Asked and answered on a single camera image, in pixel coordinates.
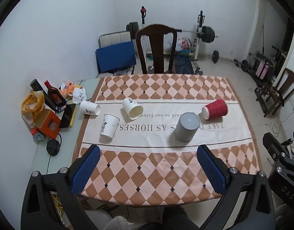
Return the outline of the grey plastic mug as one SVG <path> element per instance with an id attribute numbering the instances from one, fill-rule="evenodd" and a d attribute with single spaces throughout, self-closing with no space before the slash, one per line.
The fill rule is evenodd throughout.
<path id="1" fill-rule="evenodd" d="M 200 127 L 200 119 L 193 112 L 182 114 L 174 129 L 175 138 L 180 142 L 190 142 Z"/>

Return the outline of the white paper cup standing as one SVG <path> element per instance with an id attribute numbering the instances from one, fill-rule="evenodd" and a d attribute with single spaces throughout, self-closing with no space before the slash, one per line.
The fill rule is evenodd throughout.
<path id="1" fill-rule="evenodd" d="M 100 142 L 111 142 L 118 128 L 120 119 L 113 114 L 104 114 L 101 125 Z"/>

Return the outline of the red ripple paper cup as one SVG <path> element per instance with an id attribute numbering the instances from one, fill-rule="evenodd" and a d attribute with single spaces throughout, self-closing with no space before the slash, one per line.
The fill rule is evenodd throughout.
<path id="1" fill-rule="evenodd" d="M 228 107 L 223 99 L 218 99 L 202 108 L 202 117 L 204 120 L 212 120 L 226 116 Z"/>

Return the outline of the white paper cup lying left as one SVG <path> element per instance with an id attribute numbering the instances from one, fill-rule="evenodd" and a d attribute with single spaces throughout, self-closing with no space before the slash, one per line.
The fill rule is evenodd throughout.
<path id="1" fill-rule="evenodd" d="M 80 103 L 79 110 L 83 115 L 97 116 L 100 112 L 100 106 L 96 103 L 83 100 Z"/>

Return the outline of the white paper cup lying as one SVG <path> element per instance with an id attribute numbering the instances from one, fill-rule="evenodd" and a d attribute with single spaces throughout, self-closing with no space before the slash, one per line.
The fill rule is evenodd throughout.
<path id="1" fill-rule="evenodd" d="M 122 105 L 131 120 L 136 120 L 143 114 L 143 107 L 131 98 L 123 99 Z"/>
<path id="2" fill-rule="evenodd" d="M 100 112 L 100 106 L 96 103 L 83 100 L 80 103 L 79 110 L 83 115 L 97 116 Z"/>

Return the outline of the white paper cup lying centre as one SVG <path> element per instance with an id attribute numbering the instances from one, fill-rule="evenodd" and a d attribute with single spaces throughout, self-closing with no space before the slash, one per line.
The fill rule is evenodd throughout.
<path id="1" fill-rule="evenodd" d="M 136 120 L 143 114 L 143 107 L 131 98 L 123 99 L 122 105 L 131 120 Z"/>

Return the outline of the black round disc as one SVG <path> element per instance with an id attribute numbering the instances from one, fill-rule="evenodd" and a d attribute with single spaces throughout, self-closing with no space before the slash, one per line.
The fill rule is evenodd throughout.
<path id="1" fill-rule="evenodd" d="M 46 150 L 50 156 L 56 156 L 60 149 L 60 143 L 56 139 L 50 139 L 47 141 Z"/>

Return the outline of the black phone yellow case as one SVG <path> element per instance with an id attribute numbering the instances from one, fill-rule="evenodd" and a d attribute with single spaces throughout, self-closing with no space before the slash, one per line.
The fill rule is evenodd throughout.
<path id="1" fill-rule="evenodd" d="M 60 128 L 69 128 L 72 125 L 72 119 L 74 118 L 76 110 L 76 104 L 67 104 L 59 124 Z"/>

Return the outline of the checkered printed tablecloth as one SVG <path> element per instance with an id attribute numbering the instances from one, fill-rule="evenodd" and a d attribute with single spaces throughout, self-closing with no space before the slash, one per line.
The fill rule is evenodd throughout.
<path id="1" fill-rule="evenodd" d="M 122 101 L 131 98 L 143 114 L 131 120 Z M 217 99 L 228 107 L 226 116 L 202 121 L 193 139 L 182 143 L 174 129 L 186 112 L 199 114 Z M 124 75 L 101 78 L 92 102 L 97 116 L 81 125 L 74 158 L 96 144 L 100 161 L 82 195 L 129 206 L 187 204 L 218 197 L 196 158 L 204 144 L 228 167 L 255 174 L 262 168 L 252 127 L 231 82 L 225 77 L 186 74 Z M 100 142 L 104 114 L 120 119 L 111 142 Z"/>

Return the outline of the orange cardboard box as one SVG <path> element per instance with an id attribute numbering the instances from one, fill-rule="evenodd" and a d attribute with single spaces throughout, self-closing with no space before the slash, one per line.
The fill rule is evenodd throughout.
<path id="1" fill-rule="evenodd" d="M 35 127 L 52 139 L 56 139 L 58 136 L 60 123 L 60 118 L 52 110 L 46 108 L 35 119 Z"/>

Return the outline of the crumpled white paper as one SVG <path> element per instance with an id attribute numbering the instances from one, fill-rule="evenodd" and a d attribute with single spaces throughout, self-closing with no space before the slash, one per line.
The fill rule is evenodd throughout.
<path id="1" fill-rule="evenodd" d="M 87 99 L 85 88 L 74 88 L 72 93 L 72 102 L 74 104 L 80 104 Z"/>

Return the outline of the dark glass bottle red cap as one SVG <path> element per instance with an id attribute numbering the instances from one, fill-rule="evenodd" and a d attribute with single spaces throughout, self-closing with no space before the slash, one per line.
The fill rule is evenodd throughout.
<path id="1" fill-rule="evenodd" d="M 48 96 L 51 98 L 51 100 L 54 102 L 54 104 L 58 107 L 58 108 L 62 108 L 63 106 L 66 105 L 66 100 L 65 98 L 62 96 L 61 92 L 53 87 L 48 80 L 44 82 L 45 86 L 48 89 Z"/>

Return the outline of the dark wooden chair right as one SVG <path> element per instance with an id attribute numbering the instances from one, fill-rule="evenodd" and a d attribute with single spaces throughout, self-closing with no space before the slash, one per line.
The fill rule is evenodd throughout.
<path id="1" fill-rule="evenodd" d="M 294 94 L 294 72 L 285 68 L 276 85 L 265 83 L 254 92 L 264 113 L 263 117 L 274 115 Z"/>

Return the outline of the dark wooden chair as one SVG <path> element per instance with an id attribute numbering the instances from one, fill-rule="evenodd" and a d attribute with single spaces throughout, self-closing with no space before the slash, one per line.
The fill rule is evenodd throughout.
<path id="1" fill-rule="evenodd" d="M 276 85 L 265 83 L 254 92 L 264 113 L 263 117 L 274 115 L 294 94 L 294 72 L 285 68 Z"/>
<path id="2" fill-rule="evenodd" d="M 164 62 L 164 36 L 167 34 L 172 34 L 172 45 L 170 52 L 170 59 L 167 71 L 165 71 Z M 145 62 L 144 52 L 141 43 L 141 37 L 148 36 L 151 46 L 151 51 L 153 55 L 153 67 L 154 74 L 172 74 L 173 73 L 173 63 L 175 57 L 175 48 L 177 45 L 177 30 L 162 24 L 151 24 L 146 26 L 142 30 L 138 30 L 135 34 L 135 40 L 138 48 L 138 54 L 141 63 L 141 69 L 143 74 L 147 74 L 147 66 Z"/>

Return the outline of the yellow plastic bag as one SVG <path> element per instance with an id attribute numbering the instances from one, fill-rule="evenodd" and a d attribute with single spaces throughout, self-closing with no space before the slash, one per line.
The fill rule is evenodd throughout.
<path id="1" fill-rule="evenodd" d="M 21 117 L 29 126 L 35 125 L 35 119 L 44 108 L 44 95 L 41 91 L 32 91 L 21 104 Z"/>

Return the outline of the blue folded mat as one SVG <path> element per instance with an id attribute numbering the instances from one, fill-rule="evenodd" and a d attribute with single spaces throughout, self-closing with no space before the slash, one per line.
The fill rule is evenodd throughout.
<path id="1" fill-rule="evenodd" d="M 130 41 L 97 49 L 96 62 L 99 73 L 136 65 L 133 42 Z"/>

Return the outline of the white padded bench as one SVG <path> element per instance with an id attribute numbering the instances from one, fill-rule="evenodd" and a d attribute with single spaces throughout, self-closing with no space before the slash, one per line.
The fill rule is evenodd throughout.
<path id="1" fill-rule="evenodd" d="M 131 34 L 129 31 L 122 31 L 117 33 L 103 34 L 99 36 L 99 47 L 107 47 L 126 43 L 131 41 Z"/>

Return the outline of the barbell with black plates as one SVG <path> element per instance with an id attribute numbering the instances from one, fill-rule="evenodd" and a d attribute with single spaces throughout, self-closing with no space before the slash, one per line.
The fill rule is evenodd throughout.
<path id="1" fill-rule="evenodd" d="M 131 34 L 131 39 L 135 38 L 135 34 L 139 30 L 139 24 L 137 22 L 130 22 L 126 25 L 126 31 L 129 31 Z M 196 36 L 202 40 L 204 43 L 212 43 L 215 38 L 217 37 L 215 35 L 214 30 L 211 27 L 203 26 L 201 32 L 194 32 L 194 31 L 187 31 L 187 30 L 181 30 L 176 29 L 177 32 L 186 32 L 186 33 L 195 33 Z"/>

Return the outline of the white squat rack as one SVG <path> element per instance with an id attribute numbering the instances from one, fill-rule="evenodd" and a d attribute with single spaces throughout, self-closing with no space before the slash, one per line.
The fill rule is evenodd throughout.
<path id="1" fill-rule="evenodd" d="M 205 16 L 203 15 L 203 11 L 201 10 L 200 14 L 198 15 L 198 21 L 197 21 L 198 31 L 186 31 L 188 33 L 195 34 L 195 41 L 194 41 L 195 43 L 198 43 L 200 40 L 202 40 L 205 43 L 209 42 L 209 38 L 210 38 L 209 31 L 211 30 L 211 28 L 202 26 L 202 24 L 204 23 L 204 18 Z M 145 61 L 143 47 L 141 43 L 141 37 L 143 36 L 149 37 L 153 60 L 155 62 L 160 62 L 160 60 L 164 59 L 164 36 L 170 33 L 173 35 L 172 45 L 170 50 L 170 62 L 173 63 L 175 52 L 176 52 L 175 49 L 177 46 L 178 32 L 183 32 L 183 31 L 168 27 L 163 24 L 151 24 L 149 26 L 142 28 L 141 30 L 138 30 L 137 33 L 135 34 L 135 40 L 136 40 L 141 63 Z"/>

